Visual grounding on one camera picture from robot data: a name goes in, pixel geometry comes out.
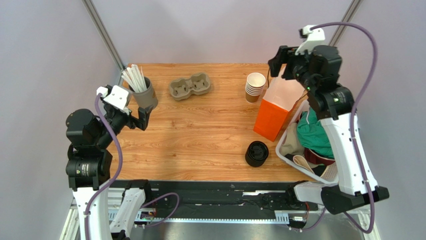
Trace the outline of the orange paper bag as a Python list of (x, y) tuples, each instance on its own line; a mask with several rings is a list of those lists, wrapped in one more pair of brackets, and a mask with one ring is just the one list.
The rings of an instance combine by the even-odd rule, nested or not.
[(284, 123), (289, 119), (289, 112), (302, 97), (305, 89), (297, 80), (282, 78), (284, 69), (274, 77), (260, 102), (253, 130), (273, 142)]

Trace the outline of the pulp cup carrier tray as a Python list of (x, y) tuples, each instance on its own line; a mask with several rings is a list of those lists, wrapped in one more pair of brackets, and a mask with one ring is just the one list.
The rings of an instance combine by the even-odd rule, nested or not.
[(175, 101), (188, 99), (192, 95), (204, 95), (211, 91), (212, 83), (210, 77), (199, 72), (188, 78), (178, 78), (169, 83), (170, 95)]

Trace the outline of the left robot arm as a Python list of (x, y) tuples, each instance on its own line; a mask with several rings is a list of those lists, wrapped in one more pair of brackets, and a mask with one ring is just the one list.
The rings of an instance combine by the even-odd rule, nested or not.
[(152, 197), (146, 179), (130, 180), (124, 186), (121, 206), (110, 221), (108, 190), (115, 176), (110, 168), (113, 156), (107, 150), (118, 143), (124, 127), (146, 130), (153, 105), (138, 108), (138, 117), (104, 103), (106, 114), (96, 116), (89, 109), (78, 109), (66, 119), (66, 137), (70, 141), (65, 172), (77, 203), (80, 237), (83, 240), (128, 240), (139, 208)]

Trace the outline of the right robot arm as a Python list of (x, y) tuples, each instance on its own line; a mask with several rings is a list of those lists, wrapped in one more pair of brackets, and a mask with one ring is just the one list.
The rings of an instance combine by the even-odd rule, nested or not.
[(337, 48), (319, 45), (311, 52), (297, 53), (295, 47), (279, 47), (268, 61), (272, 77), (298, 81), (307, 91), (330, 141), (337, 168), (336, 184), (300, 181), (291, 188), (298, 202), (323, 205), (336, 215), (389, 198), (386, 187), (378, 185), (368, 167), (359, 136), (354, 97), (338, 83), (342, 58)]

